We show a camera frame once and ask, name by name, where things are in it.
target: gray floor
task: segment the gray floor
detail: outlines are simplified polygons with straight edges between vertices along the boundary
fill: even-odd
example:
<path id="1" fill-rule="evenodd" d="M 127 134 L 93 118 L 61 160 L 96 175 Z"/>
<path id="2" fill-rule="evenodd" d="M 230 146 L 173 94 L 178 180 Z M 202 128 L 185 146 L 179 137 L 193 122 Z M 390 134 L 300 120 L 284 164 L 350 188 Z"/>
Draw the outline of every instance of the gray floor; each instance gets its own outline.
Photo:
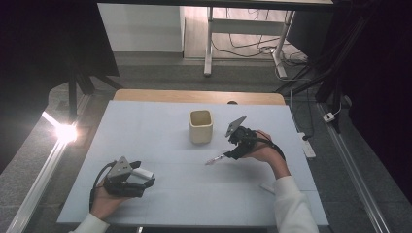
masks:
<path id="1" fill-rule="evenodd" d="M 283 83 L 274 76 L 273 62 L 217 61 L 213 66 L 212 77 L 204 78 L 201 61 L 164 56 L 142 58 L 130 53 L 117 53 L 116 58 L 120 77 L 113 79 L 126 88 L 272 92 Z M 297 71 L 297 67 L 288 68 L 290 75 Z M 115 93 L 112 88 L 99 80 L 93 79 L 93 82 L 96 91 L 91 96 L 80 121 L 83 134 L 65 152 L 26 232 L 67 232 L 74 228 L 58 225 L 55 221 L 80 170 L 107 103 Z M 326 124 L 318 113 L 316 103 L 313 101 L 315 92 L 316 87 L 308 90 L 308 93 L 303 92 L 294 96 L 292 108 L 298 129 L 306 134 L 314 132 L 314 137 L 309 139 L 309 142 L 317 158 L 308 162 L 330 223 L 330 227 L 320 230 L 321 232 L 375 232 L 326 130 Z M 68 117 L 67 96 L 66 84 L 51 92 L 47 112 L 60 121 Z M 410 232 L 411 205 L 352 126 L 347 117 L 347 107 L 344 105 L 341 113 L 342 135 L 368 187 L 393 232 Z M 51 136 L 51 131 L 51 125 L 44 119 L 40 119 L 14 161 L 0 176 L 2 197 L 0 232 L 6 231 L 52 150 L 55 138 Z M 136 229 L 113 226 L 109 232 L 136 232 Z"/>

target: white shirt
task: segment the white shirt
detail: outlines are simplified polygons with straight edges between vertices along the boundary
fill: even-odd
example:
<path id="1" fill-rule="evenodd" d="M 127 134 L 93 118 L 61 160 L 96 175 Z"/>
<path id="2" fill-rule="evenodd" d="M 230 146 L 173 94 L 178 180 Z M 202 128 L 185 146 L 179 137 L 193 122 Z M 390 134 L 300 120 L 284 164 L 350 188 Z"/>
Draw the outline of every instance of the white shirt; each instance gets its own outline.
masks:
<path id="1" fill-rule="evenodd" d="M 278 179 L 273 184 L 275 200 L 275 219 L 279 233 L 319 232 L 305 194 L 297 188 L 291 176 Z M 109 224 L 88 214 L 86 219 L 71 233 L 104 233 Z"/>

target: person's right hand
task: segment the person's right hand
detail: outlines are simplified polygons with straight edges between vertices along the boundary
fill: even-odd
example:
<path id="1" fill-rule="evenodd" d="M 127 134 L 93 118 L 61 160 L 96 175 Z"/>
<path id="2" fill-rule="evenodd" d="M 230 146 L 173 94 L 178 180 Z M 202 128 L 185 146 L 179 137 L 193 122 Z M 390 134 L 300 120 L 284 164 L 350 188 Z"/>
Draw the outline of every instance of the person's right hand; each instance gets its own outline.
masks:
<path id="1" fill-rule="evenodd" d="M 257 131 L 257 136 L 261 139 L 272 140 L 269 134 L 261 130 Z M 243 157 L 252 157 L 256 160 L 267 162 L 272 168 L 276 179 L 291 175 L 286 161 L 282 158 L 279 152 L 271 148 L 266 143 L 257 142 L 252 151 Z"/>

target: plug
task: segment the plug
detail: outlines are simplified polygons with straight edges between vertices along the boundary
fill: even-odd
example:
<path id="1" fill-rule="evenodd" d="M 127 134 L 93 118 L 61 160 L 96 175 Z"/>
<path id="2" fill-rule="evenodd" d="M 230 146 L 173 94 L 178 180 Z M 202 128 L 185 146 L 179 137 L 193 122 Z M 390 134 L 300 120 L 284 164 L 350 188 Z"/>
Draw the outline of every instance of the plug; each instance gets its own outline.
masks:
<path id="1" fill-rule="evenodd" d="M 325 120 L 326 122 L 331 122 L 331 121 L 334 120 L 334 115 L 333 115 L 332 113 L 325 114 L 325 115 L 324 115 L 324 120 Z"/>

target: desk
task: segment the desk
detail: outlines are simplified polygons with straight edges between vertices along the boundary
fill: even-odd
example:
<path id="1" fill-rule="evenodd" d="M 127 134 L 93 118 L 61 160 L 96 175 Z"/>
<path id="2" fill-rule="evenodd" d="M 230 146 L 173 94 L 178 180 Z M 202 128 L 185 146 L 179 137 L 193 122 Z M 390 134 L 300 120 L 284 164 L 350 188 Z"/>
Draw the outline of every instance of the desk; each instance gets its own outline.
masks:
<path id="1" fill-rule="evenodd" d="M 205 103 L 207 96 L 213 104 Z M 57 222 L 77 224 L 83 220 L 95 176 L 105 164 L 123 155 L 130 162 L 142 161 L 141 167 L 154 172 L 156 181 L 142 198 L 124 203 L 107 219 L 110 223 L 273 227 L 275 196 L 259 187 L 275 181 L 267 164 L 252 158 L 227 158 L 213 166 L 204 165 L 209 158 L 234 149 L 224 137 L 225 130 L 229 123 L 246 115 L 243 125 L 264 129 L 282 148 L 298 187 L 310 201 L 315 221 L 328 225 L 289 107 L 279 97 L 273 93 L 118 91 L 106 109 Z M 249 104 L 227 105 L 227 100 Z M 198 109 L 208 109 L 213 115 L 210 144 L 194 145 L 189 140 L 189 112 Z"/>

